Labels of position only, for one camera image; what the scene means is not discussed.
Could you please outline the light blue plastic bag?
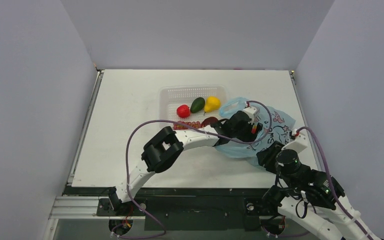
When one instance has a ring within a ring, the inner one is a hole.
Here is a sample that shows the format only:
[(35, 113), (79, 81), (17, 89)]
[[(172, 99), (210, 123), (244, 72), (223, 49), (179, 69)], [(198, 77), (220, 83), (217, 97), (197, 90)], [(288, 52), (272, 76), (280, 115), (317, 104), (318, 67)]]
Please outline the light blue plastic bag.
[(261, 130), (256, 130), (253, 144), (242, 144), (230, 141), (227, 144), (217, 146), (215, 149), (228, 158), (245, 159), (250, 165), (259, 167), (257, 153), (266, 150), (272, 144), (278, 142), (286, 145), (290, 142), (290, 131), (295, 126), (296, 120), (284, 111), (271, 106), (263, 107), (257, 102), (249, 102), (247, 98), (236, 97), (229, 100), (219, 109), (219, 115), (223, 119), (231, 119), (235, 113), (247, 107), (257, 109), (254, 124), (262, 124)]

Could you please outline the red yellow fake apple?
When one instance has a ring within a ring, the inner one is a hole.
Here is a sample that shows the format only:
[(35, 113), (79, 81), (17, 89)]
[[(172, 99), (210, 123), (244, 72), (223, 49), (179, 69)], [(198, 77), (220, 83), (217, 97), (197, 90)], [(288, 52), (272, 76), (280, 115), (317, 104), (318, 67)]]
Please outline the red yellow fake apple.
[(252, 134), (255, 134), (257, 132), (257, 129), (258, 129), (258, 124), (257, 123), (254, 123), (252, 125), (252, 128), (251, 128), (251, 133)]

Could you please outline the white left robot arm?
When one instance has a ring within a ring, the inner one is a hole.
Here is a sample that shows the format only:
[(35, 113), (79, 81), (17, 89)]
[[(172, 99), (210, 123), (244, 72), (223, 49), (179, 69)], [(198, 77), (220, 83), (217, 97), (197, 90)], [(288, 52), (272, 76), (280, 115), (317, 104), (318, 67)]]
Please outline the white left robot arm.
[(129, 209), (129, 202), (155, 174), (168, 170), (184, 151), (200, 147), (217, 147), (234, 142), (253, 145), (269, 133), (257, 118), (257, 110), (247, 107), (228, 119), (221, 119), (201, 128), (184, 124), (184, 129), (162, 128), (144, 146), (135, 167), (126, 167), (125, 180), (108, 191), (109, 208), (116, 215)]

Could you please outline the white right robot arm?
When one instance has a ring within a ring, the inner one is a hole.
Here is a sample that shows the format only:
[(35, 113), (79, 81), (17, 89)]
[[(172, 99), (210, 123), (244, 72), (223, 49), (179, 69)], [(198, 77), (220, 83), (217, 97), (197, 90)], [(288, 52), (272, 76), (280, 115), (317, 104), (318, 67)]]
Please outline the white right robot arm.
[(341, 185), (300, 161), (299, 153), (307, 146), (298, 140), (286, 145), (275, 141), (257, 153), (258, 164), (275, 174), (275, 182), (285, 182), (285, 187), (275, 183), (264, 194), (263, 209), (294, 220), (323, 240), (377, 240)]

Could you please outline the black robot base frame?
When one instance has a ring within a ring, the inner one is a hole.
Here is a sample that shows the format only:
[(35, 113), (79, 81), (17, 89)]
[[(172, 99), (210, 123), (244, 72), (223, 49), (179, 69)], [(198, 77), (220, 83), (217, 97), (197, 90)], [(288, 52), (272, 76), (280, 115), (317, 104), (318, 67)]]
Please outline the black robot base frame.
[(142, 188), (136, 202), (158, 221), (127, 200), (112, 206), (113, 187), (73, 187), (67, 185), (63, 194), (77, 197), (97, 197), (94, 207), (99, 217), (109, 217), (112, 228), (123, 224), (126, 232), (133, 219), (143, 217), (146, 231), (224, 231), (243, 229), (269, 230), (281, 234), (286, 220), (274, 207), (263, 203), (265, 188)]

